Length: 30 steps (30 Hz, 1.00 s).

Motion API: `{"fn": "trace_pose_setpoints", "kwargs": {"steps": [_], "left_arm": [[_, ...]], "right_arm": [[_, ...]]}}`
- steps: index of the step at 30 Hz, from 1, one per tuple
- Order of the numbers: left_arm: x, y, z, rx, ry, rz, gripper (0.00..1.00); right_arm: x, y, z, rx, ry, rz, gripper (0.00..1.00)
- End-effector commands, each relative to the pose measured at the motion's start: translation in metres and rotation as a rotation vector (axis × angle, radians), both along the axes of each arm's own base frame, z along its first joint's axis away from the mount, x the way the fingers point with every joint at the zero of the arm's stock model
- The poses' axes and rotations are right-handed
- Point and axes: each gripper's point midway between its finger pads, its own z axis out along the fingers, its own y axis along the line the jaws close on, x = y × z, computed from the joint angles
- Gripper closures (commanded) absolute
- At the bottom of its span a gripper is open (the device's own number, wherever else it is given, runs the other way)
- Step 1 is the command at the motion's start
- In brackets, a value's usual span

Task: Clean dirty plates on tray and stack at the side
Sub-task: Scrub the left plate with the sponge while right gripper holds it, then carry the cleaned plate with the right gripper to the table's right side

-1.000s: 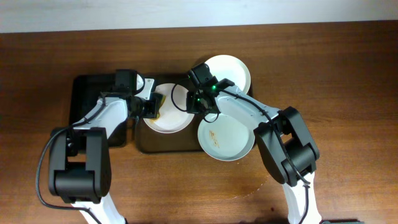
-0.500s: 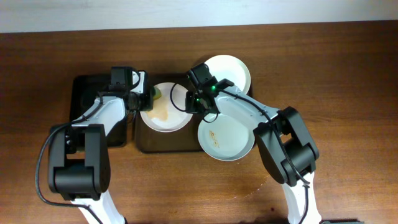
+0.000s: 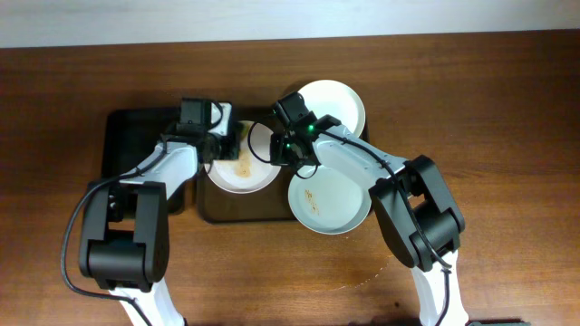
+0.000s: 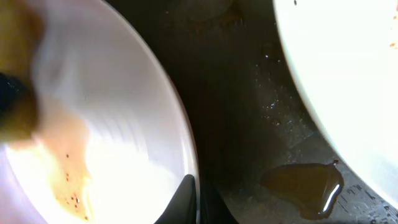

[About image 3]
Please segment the white plate top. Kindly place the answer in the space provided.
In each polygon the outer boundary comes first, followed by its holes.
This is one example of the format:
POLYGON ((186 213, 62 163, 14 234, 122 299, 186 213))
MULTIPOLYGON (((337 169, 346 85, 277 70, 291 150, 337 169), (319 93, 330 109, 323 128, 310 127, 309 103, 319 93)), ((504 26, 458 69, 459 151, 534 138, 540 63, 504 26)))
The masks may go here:
POLYGON ((298 93, 304 98, 305 106, 317 118, 331 115, 337 118, 353 135, 363 133, 366 112, 362 99, 348 85, 333 80, 307 83, 298 93))

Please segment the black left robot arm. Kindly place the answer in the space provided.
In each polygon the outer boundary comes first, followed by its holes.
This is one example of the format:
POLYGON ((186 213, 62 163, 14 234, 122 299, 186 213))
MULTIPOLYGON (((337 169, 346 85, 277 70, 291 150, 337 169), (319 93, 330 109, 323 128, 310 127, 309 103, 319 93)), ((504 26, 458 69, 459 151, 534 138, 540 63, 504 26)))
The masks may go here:
POLYGON ((200 168, 235 159, 242 126, 229 102, 184 99, 151 153, 134 168, 91 186, 82 217, 79 268, 121 303, 135 325, 184 325, 164 275, 169 265, 169 199, 200 168))

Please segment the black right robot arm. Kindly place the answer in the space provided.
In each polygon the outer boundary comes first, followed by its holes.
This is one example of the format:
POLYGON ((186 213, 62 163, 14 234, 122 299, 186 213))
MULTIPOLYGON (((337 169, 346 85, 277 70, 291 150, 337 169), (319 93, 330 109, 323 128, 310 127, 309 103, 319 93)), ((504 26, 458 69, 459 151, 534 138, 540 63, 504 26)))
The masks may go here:
POLYGON ((411 270, 420 323, 467 324, 455 266, 465 220, 434 161, 377 149, 337 118, 317 117, 297 92, 278 100, 273 112, 284 130, 271 138, 272 164, 331 168, 367 192, 384 242, 411 270))

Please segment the pale blue plate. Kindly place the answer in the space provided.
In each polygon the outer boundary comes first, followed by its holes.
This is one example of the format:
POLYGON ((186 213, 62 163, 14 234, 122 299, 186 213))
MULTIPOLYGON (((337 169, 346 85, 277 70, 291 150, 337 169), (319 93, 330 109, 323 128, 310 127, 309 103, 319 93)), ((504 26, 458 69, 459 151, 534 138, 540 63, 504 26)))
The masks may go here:
POLYGON ((324 235, 350 232, 371 211, 366 190, 342 173, 324 166, 304 166, 290 181, 288 203, 295 218, 324 235))

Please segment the green yellow sponge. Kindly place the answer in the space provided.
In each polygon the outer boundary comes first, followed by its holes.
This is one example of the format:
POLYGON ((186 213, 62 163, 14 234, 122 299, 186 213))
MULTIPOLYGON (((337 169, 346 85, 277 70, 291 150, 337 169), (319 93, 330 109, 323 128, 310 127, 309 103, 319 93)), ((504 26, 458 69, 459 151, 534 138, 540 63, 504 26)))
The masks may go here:
POLYGON ((248 132, 249 132, 250 124, 243 122, 242 126, 243 126, 243 128, 240 132, 240 138, 245 139, 247 137, 248 132))

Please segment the white plate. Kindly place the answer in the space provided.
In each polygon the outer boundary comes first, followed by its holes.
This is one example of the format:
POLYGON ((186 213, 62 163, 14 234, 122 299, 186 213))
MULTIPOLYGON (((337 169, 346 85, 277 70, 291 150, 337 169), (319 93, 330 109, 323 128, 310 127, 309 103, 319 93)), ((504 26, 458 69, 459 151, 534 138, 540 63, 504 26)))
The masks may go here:
POLYGON ((304 98, 305 106, 317 118, 331 115, 337 118, 353 135, 363 133, 366 112, 362 99, 348 85, 333 80, 307 83, 298 93, 304 98))
MULTIPOLYGON (((253 121, 242 120, 250 127, 253 121)), ((241 139, 237 160, 214 160, 204 168, 210 180, 219 188, 234 194, 256 192, 273 182, 281 168, 264 163, 256 158, 249 148, 263 160, 269 160, 269 141, 273 131, 264 124, 257 123, 253 128, 250 141, 241 139)))

